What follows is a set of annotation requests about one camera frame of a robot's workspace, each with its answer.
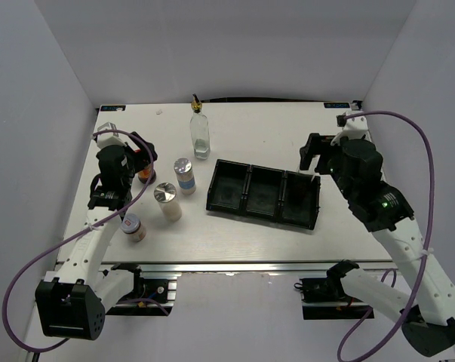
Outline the black logo sticker right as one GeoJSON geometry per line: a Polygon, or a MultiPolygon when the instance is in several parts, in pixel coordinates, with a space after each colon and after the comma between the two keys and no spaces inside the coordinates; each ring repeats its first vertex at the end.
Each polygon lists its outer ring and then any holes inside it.
{"type": "Polygon", "coordinates": [[[350,109],[351,106],[346,102],[324,102],[326,109],[350,109]]]}

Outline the red lid sauce jar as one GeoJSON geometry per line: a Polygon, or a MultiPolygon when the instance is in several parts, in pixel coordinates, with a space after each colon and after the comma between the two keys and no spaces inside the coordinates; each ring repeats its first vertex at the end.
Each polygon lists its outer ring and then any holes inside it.
{"type": "Polygon", "coordinates": [[[156,171],[153,167],[153,163],[150,163],[143,170],[137,174],[138,180],[143,184],[152,184],[156,180],[156,171]]]}

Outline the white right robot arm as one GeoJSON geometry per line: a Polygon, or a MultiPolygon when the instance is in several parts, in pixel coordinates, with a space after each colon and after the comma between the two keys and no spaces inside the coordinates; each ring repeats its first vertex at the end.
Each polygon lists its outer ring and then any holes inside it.
{"type": "Polygon", "coordinates": [[[352,214],[392,257],[402,277],[416,292],[409,296],[372,278],[358,264],[343,260],[327,271],[317,290],[306,294],[342,301],[353,297],[390,320],[401,323],[409,344],[433,357],[455,345],[455,286],[436,258],[424,249],[427,235],[402,193],[382,179],[383,157],[364,137],[336,140],[312,133],[300,149],[300,169],[318,158],[315,172],[329,175],[352,214]]]}

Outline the black three compartment tray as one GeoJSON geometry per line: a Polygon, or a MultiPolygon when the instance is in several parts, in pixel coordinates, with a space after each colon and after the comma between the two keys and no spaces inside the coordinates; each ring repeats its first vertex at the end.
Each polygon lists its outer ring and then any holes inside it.
{"type": "Polygon", "coordinates": [[[206,210],[313,230],[320,190],[318,176],[219,159],[206,210]]]}

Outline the clear glass oil bottle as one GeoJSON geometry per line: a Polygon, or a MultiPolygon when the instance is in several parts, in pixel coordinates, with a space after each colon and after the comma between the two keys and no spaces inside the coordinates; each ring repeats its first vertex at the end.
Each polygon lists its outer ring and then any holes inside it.
{"type": "Polygon", "coordinates": [[[192,117],[190,119],[190,133],[194,156],[207,160],[211,153],[208,118],[202,113],[202,103],[196,94],[192,95],[192,117]]]}

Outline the black logo sticker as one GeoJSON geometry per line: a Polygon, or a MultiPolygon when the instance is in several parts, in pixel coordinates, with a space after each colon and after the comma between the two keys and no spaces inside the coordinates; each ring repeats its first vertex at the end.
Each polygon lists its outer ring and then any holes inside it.
{"type": "Polygon", "coordinates": [[[101,112],[123,112],[126,110],[126,105],[102,105],[101,112]]]}
{"type": "Polygon", "coordinates": [[[346,102],[324,102],[326,109],[350,109],[351,106],[346,102]]]}

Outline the right aluminium base mount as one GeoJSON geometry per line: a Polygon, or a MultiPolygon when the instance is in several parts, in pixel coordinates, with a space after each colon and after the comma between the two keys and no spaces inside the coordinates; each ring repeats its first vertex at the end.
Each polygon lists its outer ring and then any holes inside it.
{"type": "Polygon", "coordinates": [[[368,319],[374,319],[366,303],[340,292],[327,278],[302,278],[294,289],[301,295],[305,321],[359,320],[366,313],[368,319]]]}

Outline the white granule shaker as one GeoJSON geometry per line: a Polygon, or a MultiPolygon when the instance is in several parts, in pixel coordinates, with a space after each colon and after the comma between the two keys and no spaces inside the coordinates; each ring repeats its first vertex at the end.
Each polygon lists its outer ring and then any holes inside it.
{"type": "Polygon", "coordinates": [[[155,187],[154,198],[167,220],[176,222],[182,217],[183,212],[178,201],[177,189],[174,184],[159,183],[155,187]]]}

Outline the black logo sticker left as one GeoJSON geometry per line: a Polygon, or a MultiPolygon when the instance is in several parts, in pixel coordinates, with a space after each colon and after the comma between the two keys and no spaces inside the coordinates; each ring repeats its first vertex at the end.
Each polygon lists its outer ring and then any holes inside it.
{"type": "Polygon", "coordinates": [[[123,112],[126,110],[126,105],[102,105],[101,112],[123,112]]]}

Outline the left aluminium base mount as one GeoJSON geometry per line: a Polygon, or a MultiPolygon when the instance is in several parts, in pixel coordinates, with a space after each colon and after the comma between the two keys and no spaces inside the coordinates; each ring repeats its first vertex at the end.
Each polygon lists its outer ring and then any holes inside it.
{"type": "Polygon", "coordinates": [[[120,298],[106,314],[114,316],[167,316],[171,313],[177,281],[165,275],[143,271],[137,264],[119,263],[104,269],[106,277],[113,272],[127,272],[133,276],[133,289],[120,298]]]}

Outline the small red label jar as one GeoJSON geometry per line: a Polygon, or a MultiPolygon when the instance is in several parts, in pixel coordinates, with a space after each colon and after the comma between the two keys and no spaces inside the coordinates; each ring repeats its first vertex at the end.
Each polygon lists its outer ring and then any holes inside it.
{"type": "Polygon", "coordinates": [[[133,214],[127,213],[123,218],[120,229],[127,235],[131,242],[140,242],[146,236],[146,227],[142,224],[140,218],[133,214]]]}

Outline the blue label salt shaker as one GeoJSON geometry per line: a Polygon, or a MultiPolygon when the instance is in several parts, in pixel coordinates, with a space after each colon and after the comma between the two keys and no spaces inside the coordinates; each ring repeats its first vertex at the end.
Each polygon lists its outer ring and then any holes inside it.
{"type": "Polygon", "coordinates": [[[174,172],[180,191],[184,195],[191,195],[196,191],[195,176],[192,162],[188,158],[178,158],[174,162],[174,172]]]}

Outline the aluminium base mount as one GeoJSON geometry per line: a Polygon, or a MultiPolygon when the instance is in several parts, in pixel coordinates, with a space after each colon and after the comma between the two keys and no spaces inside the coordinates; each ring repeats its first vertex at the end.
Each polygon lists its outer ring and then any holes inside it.
{"type": "Polygon", "coordinates": [[[366,313],[368,319],[374,319],[366,303],[340,292],[327,278],[302,278],[294,289],[301,295],[305,321],[359,320],[366,313]]]}
{"type": "Polygon", "coordinates": [[[104,269],[106,277],[113,272],[127,272],[133,276],[133,289],[120,298],[106,314],[114,316],[167,316],[171,313],[177,281],[165,275],[143,271],[137,264],[119,263],[104,269]]]}

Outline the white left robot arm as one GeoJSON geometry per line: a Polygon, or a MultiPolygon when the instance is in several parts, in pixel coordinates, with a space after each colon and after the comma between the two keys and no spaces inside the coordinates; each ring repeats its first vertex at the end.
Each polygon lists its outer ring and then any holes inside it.
{"type": "Polygon", "coordinates": [[[138,133],[128,134],[132,149],[117,132],[104,139],[94,137],[100,169],[91,183],[85,234],[75,238],[70,255],[49,281],[35,290],[35,301],[46,336],[95,340],[103,330],[106,313],[123,297],[140,299],[145,282],[134,267],[100,266],[114,234],[119,230],[132,201],[131,186],[137,173],[156,161],[151,143],[138,133]]]}

